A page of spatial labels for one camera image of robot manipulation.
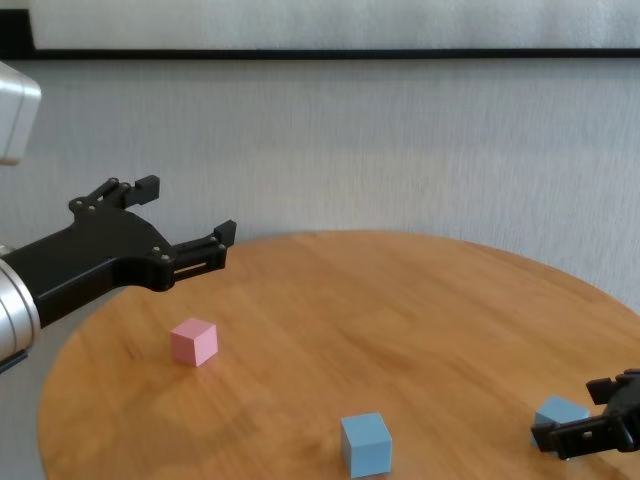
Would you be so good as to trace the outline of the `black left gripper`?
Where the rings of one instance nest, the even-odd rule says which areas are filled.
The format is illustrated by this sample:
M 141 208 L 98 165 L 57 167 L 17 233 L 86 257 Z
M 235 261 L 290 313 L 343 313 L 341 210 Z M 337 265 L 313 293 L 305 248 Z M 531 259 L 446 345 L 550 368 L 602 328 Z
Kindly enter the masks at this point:
M 81 204 L 73 223 L 5 257 L 31 294 L 46 327 L 123 286 L 162 292 L 185 280 L 225 268 L 237 223 L 227 220 L 200 239 L 171 245 L 127 209 L 159 197 L 160 179 L 133 184 L 110 178 Z

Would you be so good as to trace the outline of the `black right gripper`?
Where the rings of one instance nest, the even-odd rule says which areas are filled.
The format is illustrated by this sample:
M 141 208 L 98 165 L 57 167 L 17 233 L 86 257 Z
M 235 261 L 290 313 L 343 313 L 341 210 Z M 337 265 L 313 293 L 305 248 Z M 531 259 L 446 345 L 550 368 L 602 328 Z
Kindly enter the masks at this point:
M 541 452 L 562 460 L 609 450 L 639 449 L 639 370 L 626 369 L 614 379 L 590 380 L 587 391 L 595 405 L 607 404 L 604 416 L 572 422 L 535 424 L 531 433 Z

